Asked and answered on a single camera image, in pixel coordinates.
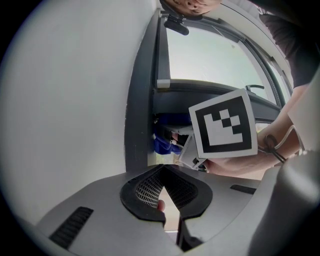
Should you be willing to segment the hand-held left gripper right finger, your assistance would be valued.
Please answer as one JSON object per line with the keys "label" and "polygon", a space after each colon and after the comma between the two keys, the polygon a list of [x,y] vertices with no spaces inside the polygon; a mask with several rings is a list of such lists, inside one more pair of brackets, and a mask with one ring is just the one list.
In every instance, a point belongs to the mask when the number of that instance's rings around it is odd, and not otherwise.
{"label": "hand-held left gripper right finger", "polygon": [[193,249],[222,231],[248,204],[260,181],[163,167],[163,185],[179,211],[176,244]]}

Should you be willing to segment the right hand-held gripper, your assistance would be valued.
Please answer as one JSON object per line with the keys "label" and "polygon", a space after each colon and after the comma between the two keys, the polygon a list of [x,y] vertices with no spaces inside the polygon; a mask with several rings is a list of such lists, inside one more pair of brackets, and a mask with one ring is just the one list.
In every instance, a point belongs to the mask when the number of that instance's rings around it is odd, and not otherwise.
{"label": "right hand-held gripper", "polygon": [[179,162],[198,169],[208,159],[237,158],[258,153],[255,117],[245,89],[189,107],[192,125],[161,124],[159,134],[188,136]]}

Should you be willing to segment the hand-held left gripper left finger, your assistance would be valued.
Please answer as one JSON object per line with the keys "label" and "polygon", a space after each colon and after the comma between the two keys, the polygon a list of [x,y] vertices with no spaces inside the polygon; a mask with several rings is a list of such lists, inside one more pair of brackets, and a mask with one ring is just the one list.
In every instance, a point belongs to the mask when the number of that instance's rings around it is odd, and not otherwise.
{"label": "hand-held left gripper left finger", "polygon": [[37,228],[74,256],[179,256],[157,208],[163,187],[179,176],[155,165],[94,181],[52,208]]}

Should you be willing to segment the blue cleaning cloth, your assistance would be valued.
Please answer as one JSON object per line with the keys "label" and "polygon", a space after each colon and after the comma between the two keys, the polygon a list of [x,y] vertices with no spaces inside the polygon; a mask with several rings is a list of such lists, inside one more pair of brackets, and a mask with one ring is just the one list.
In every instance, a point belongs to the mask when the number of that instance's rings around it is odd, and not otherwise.
{"label": "blue cleaning cloth", "polygon": [[163,113],[155,117],[153,124],[154,151],[159,155],[179,155],[181,149],[178,145],[172,144],[172,132],[166,128],[167,125],[177,125],[181,115],[177,113]]}

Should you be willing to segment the dark window frame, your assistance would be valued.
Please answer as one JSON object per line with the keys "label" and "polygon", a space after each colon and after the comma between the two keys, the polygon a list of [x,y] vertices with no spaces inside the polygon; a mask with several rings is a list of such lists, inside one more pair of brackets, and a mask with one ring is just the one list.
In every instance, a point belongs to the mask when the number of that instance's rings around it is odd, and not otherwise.
{"label": "dark window frame", "polygon": [[153,125],[159,114],[186,115],[189,107],[247,90],[255,121],[269,124],[293,92],[290,65],[258,17],[226,2],[201,20],[183,21],[182,35],[165,28],[169,13],[157,9],[135,58],[125,128],[125,168],[156,163]]}

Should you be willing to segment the person's right forearm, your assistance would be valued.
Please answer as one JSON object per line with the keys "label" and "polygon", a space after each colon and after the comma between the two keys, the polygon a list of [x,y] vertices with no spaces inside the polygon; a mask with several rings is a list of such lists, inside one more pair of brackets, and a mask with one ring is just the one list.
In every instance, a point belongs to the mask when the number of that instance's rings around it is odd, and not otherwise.
{"label": "person's right forearm", "polygon": [[[276,120],[257,133],[257,142],[260,147],[266,147],[264,138],[268,135],[272,135],[278,143],[282,141],[289,128],[293,125],[288,113],[308,87],[308,84],[295,87],[291,98],[282,108]],[[293,130],[277,152],[287,159],[298,152],[299,149],[299,138]],[[274,155],[259,151],[256,155],[208,159],[203,164],[210,174],[238,177],[256,171],[267,170],[279,162]]]}

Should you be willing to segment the person's black shirt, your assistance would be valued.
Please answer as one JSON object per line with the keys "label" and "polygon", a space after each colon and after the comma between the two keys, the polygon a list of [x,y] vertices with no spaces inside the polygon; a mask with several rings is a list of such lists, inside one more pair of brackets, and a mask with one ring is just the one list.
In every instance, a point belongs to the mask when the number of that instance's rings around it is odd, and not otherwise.
{"label": "person's black shirt", "polygon": [[259,18],[289,63],[293,87],[309,84],[320,65],[315,42],[307,38],[302,28],[285,19],[268,13],[260,14]]}

